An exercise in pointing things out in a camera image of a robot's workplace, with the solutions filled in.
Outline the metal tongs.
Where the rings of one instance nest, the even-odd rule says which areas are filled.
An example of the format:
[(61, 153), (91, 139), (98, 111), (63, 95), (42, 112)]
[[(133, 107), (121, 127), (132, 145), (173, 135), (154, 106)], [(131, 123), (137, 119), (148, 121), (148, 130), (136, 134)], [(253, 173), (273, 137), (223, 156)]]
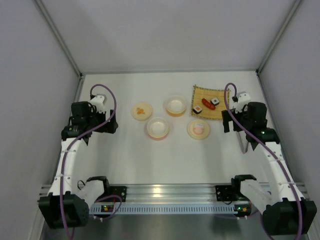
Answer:
[(236, 132), (236, 136), (237, 136), (237, 140), (238, 140), (241, 152), (243, 154), (246, 154), (249, 149), (249, 142), (247, 140), (243, 140), (240, 132)]

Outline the sushi roll dark centre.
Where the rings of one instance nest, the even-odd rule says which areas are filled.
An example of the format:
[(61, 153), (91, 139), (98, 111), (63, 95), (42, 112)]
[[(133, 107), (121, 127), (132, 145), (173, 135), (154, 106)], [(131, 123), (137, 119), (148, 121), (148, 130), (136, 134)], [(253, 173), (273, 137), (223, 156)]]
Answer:
[(214, 97), (210, 100), (211, 104), (213, 104), (214, 106), (217, 106), (220, 104), (220, 99), (218, 97)]

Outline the red toy sausage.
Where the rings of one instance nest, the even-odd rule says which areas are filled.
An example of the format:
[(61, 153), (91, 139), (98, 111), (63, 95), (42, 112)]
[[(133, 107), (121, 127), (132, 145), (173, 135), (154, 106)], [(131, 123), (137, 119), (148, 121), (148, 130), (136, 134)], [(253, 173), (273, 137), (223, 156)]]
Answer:
[(204, 106), (206, 106), (208, 109), (213, 110), (213, 111), (216, 109), (216, 106), (214, 104), (212, 104), (211, 102), (209, 102), (208, 100), (206, 100), (205, 98), (203, 98), (201, 101), (202, 101), (202, 104)]

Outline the lid with orange knob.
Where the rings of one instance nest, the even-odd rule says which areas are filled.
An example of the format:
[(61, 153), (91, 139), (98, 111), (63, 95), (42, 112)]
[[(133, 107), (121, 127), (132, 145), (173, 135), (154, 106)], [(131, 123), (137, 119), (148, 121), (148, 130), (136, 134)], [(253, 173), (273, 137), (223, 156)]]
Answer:
[(152, 106), (147, 102), (138, 102), (136, 103), (132, 110), (131, 115), (137, 121), (146, 121), (148, 120), (153, 113)]

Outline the sushi roll orange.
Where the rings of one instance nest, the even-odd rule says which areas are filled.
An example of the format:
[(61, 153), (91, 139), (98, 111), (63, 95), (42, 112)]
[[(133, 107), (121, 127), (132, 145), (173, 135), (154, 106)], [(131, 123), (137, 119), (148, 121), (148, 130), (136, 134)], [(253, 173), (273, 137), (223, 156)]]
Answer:
[(199, 114), (203, 111), (203, 109), (202, 109), (200, 106), (196, 105), (196, 106), (193, 107), (192, 111), (193, 111), (196, 115), (199, 115)]

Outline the orange bowl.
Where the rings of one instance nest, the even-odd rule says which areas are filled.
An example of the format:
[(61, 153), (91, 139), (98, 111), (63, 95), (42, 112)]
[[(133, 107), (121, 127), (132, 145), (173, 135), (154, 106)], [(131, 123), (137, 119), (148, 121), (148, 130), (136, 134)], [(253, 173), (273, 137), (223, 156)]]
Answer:
[(186, 111), (187, 102), (181, 95), (172, 95), (165, 100), (164, 106), (170, 116), (180, 117)]

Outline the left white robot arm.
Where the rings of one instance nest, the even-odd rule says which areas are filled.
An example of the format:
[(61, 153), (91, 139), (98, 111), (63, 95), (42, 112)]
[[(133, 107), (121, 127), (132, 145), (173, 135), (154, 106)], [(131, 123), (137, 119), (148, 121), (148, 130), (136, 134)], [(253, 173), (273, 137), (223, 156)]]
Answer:
[(79, 101), (71, 104), (71, 117), (61, 132), (61, 154), (53, 183), (38, 207), (51, 229), (87, 225), (94, 202), (111, 193), (106, 176), (89, 176), (91, 163), (85, 150), (93, 132), (114, 134), (118, 128), (116, 112), (109, 118), (102, 102)]

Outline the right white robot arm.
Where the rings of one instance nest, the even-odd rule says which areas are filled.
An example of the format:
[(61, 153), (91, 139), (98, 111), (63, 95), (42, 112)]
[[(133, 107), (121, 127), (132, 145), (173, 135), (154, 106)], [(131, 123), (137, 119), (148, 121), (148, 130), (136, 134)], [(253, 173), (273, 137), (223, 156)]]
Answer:
[(247, 198), (261, 214), (262, 226), (269, 236), (306, 234), (316, 216), (314, 201), (307, 200), (294, 182), (282, 155), (279, 137), (267, 126), (267, 107), (262, 102), (249, 102), (241, 110), (226, 109), (222, 113), (224, 132), (245, 132), (255, 157), (260, 161), (269, 183), (263, 190), (253, 175), (236, 175), (232, 179), (236, 192)]

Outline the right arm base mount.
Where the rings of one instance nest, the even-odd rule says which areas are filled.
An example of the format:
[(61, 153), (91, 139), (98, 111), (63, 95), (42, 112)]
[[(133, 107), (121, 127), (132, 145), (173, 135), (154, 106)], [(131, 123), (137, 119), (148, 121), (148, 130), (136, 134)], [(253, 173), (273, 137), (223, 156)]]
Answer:
[(236, 175), (231, 178), (231, 183), (226, 185), (216, 185), (216, 200), (230, 205), (235, 201), (248, 201), (249, 199), (241, 193), (241, 182), (245, 180), (257, 180), (251, 174)]

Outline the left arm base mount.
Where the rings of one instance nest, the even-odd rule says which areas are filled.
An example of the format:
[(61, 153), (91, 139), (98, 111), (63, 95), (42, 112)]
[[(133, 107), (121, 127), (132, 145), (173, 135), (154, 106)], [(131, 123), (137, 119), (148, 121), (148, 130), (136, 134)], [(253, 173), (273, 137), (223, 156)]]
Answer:
[(95, 202), (126, 202), (127, 187), (124, 185), (110, 185), (106, 176), (93, 176), (86, 180), (85, 187), (89, 187), (89, 193), (96, 198)]

